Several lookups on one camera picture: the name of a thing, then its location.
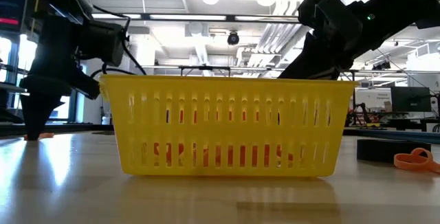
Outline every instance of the table surface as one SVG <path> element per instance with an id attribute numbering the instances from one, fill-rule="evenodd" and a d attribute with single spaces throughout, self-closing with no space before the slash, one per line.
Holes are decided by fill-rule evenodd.
<path id="1" fill-rule="evenodd" d="M 134 177 L 112 135 L 3 139 L 0 223 L 438 223 L 440 177 L 358 162 L 356 139 L 322 179 Z"/>

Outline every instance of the orange rubber band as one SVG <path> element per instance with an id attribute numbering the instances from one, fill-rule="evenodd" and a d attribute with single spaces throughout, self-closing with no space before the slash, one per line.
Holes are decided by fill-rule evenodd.
<path id="1" fill-rule="evenodd" d="M 425 152 L 428 157 L 420 156 Z M 402 170 L 411 171 L 433 171 L 440 173 L 440 165 L 434 162 L 432 153 L 424 148 L 416 148 L 411 154 L 396 154 L 394 156 L 394 165 Z"/>

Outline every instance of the cable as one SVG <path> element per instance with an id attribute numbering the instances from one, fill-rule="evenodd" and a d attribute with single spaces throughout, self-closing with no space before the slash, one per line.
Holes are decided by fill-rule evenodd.
<path id="1" fill-rule="evenodd" d="M 124 49 L 125 53 L 129 56 L 129 58 L 133 61 L 133 63 L 136 65 L 136 67 L 139 68 L 139 70 L 142 72 L 142 74 L 144 74 L 144 76 L 146 76 L 146 72 L 145 70 L 142 68 L 142 66 L 138 63 L 138 61 L 136 60 L 136 58 L 131 54 L 131 52 L 129 51 L 129 49 L 127 48 L 127 45 L 125 43 L 122 43 L 122 48 Z"/>
<path id="2" fill-rule="evenodd" d="M 146 76 L 146 72 L 145 70 L 142 68 L 142 66 L 139 64 L 139 62 L 136 60 L 136 58 L 131 54 L 131 52 L 129 51 L 129 49 L 127 48 L 127 45 L 125 44 L 125 41 L 128 41 L 128 38 L 126 37 L 127 35 L 127 31 L 129 30 L 129 26 L 130 26 L 130 22 L 131 22 L 131 18 L 129 16 L 123 15 L 123 14 L 116 14 L 114 12 L 110 12 L 108 10 L 105 10 L 103 8 L 100 8 L 96 5 L 93 5 L 93 7 L 101 12 L 107 13 L 107 14 L 111 14 L 114 15 L 116 17 L 120 17 L 120 18 L 124 18 L 126 19 L 126 23 L 125 23 L 125 27 L 120 35 L 120 40 L 122 42 L 122 48 L 124 49 L 125 53 L 129 56 L 129 58 L 133 61 L 133 63 L 136 65 L 136 67 L 139 68 L 139 70 L 142 72 L 142 74 L 144 74 Z"/>
<path id="3" fill-rule="evenodd" d="M 106 71 L 115 71 L 115 72 L 120 72 L 120 73 L 124 73 L 124 74 L 128 74 L 128 75 L 136 76 L 135 73 L 131 73 L 131 72 L 129 72 L 129 71 L 125 71 L 125 70 L 123 70 L 123 69 L 109 68 L 109 69 L 106 69 Z M 98 75 L 98 74 L 101 73 L 101 72 L 102 72 L 102 69 L 98 69 L 98 70 L 96 70 L 95 72 L 93 72 L 93 73 L 90 75 L 90 77 L 91 77 L 91 78 L 95 78 L 95 76 Z"/>
<path id="4" fill-rule="evenodd" d="M 127 16 L 127 15 L 123 15 L 123 14 L 117 14 L 117 13 L 114 13 L 114 12 L 110 12 L 110 11 L 108 11 L 108 10 L 105 10 L 105 9 L 103 9 L 103 8 L 100 8 L 100 7 L 98 7 L 98 6 L 96 6 L 96 5 L 93 5 L 93 8 L 95 8 L 96 10 L 99 10 L 99 11 L 101 11 L 101 12 L 104 12 L 104 13 L 106 13 L 106 14 L 111 14 L 111 15 L 114 15 L 114 16 L 116 16 L 116 17 L 120 17 L 120 18 L 124 18 L 124 19 L 126 19 L 126 23 L 125 23 L 125 26 L 124 26 L 124 39 L 126 40 L 127 38 L 125 37 L 125 34 L 127 33 L 127 31 L 129 30 L 129 26 L 130 26 L 130 22 L 131 22 L 131 18 L 129 17 L 129 16 Z"/>
<path id="5" fill-rule="evenodd" d="M 432 128 L 432 132 L 434 132 L 434 133 L 440 133 L 440 124 L 434 126 L 434 128 Z"/>
<path id="6" fill-rule="evenodd" d="M 101 69 L 103 74 L 107 74 L 107 63 L 103 63 L 102 64 L 102 69 Z"/>

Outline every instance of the yellow plastic basket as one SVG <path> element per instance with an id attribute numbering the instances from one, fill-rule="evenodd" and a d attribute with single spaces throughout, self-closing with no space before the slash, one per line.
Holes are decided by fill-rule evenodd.
<path id="1" fill-rule="evenodd" d="M 132 175 L 333 174 L 353 82 L 106 75 Z"/>

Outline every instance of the orange object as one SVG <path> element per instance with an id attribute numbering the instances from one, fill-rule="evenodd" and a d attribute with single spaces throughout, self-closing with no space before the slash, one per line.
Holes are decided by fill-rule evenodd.
<path id="1" fill-rule="evenodd" d="M 38 139 L 43 139 L 43 138 L 54 138 L 55 134 L 53 133 L 41 133 L 40 136 L 38 137 Z M 25 141 L 28 140 L 28 135 L 25 135 Z"/>
<path id="2" fill-rule="evenodd" d="M 425 152 L 428 157 L 420 156 Z M 394 165 L 403 170 L 415 172 L 432 171 L 440 174 L 440 165 L 434 161 L 432 153 L 424 148 L 416 148 L 411 154 L 396 154 Z"/>

